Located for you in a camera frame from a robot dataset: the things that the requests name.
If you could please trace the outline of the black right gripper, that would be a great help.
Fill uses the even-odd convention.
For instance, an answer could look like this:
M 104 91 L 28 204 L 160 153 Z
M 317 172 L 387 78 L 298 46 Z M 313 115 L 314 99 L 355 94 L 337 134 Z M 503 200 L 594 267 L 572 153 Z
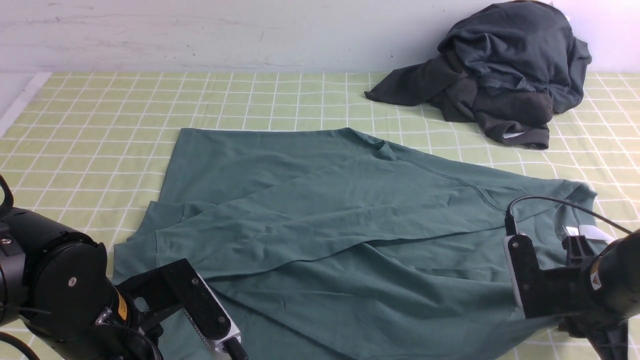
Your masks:
M 628 360 L 629 321 L 602 325 L 590 323 L 585 317 L 566 316 L 557 330 L 571 338 L 586 339 L 601 360 Z

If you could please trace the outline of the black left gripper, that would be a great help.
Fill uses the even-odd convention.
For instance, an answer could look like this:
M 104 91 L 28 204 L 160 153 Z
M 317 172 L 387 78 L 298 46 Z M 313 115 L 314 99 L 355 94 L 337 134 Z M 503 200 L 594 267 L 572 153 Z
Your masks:
M 157 344 L 140 327 L 139 311 L 123 295 L 114 295 L 94 322 L 103 337 L 105 360 L 162 360 Z

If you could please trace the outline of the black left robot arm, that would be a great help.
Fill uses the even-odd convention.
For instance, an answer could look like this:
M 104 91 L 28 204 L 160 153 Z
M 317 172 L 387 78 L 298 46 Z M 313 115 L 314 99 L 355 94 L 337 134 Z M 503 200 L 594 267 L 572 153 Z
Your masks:
M 64 360 L 160 360 L 140 311 L 89 235 L 14 206 L 1 180 L 1 324 L 22 321 Z

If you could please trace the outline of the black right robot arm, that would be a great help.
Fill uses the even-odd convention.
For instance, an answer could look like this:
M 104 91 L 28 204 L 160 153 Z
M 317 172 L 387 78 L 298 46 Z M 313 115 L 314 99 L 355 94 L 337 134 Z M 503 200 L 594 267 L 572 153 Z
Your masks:
M 576 268 L 570 301 L 576 313 L 558 326 L 572 338 L 585 338 L 601 360 L 629 358 L 629 319 L 639 314 L 639 231 L 596 254 L 584 235 L 563 241 L 566 265 Z

